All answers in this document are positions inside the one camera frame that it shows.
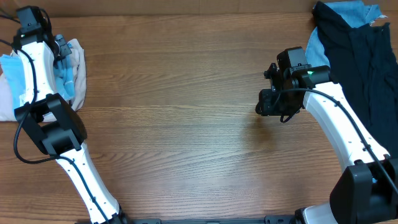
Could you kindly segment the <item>light blue printed t-shirt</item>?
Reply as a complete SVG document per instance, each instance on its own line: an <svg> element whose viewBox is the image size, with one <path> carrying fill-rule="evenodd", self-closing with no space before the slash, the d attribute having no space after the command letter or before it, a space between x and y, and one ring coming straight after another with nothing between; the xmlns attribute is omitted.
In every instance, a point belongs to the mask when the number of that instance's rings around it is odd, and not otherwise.
<svg viewBox="0 0 398 224"><path fill-rule="evenodd" d="M45 42L33 42L22 50L1 56L1 68L11 90L12 108L30 103L37 87L36 100L48 94L59 93L66 101L75 97L73 64L71 56L56 60Z"/></svg>

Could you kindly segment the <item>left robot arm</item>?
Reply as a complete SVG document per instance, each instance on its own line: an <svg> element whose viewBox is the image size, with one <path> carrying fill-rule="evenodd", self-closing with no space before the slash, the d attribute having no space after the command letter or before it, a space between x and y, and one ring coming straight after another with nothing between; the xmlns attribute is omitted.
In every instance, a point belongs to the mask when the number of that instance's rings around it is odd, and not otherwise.
<svg viewBox="0 0 398 224"><path fill-rule="evenodd" d="M91 223L129 223L97 172L86 144L85 126L56 91L53 66L70 54L61 36L52 34L48 14L37 6L17 10L21 25L12 48L22 60L25 96L15 109L17 131L25 131L47 161L56 161L82 198Z"/></svg>

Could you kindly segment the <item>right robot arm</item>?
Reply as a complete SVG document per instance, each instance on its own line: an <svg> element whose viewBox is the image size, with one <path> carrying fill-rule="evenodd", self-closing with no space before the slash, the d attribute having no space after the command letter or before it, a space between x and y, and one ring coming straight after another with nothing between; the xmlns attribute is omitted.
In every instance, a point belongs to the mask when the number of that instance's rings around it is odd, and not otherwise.
<svg viewBox="0 0 398 224"><path fill-rule="evenodd" d="M294 215L267 216L266 223L379 223L397 219L397 160L368 132L326 65L313 67L303 48L285 49L264 76L256 113L288 122L301 109L318 122L341 166L342 175L321 205Z"/></svg>

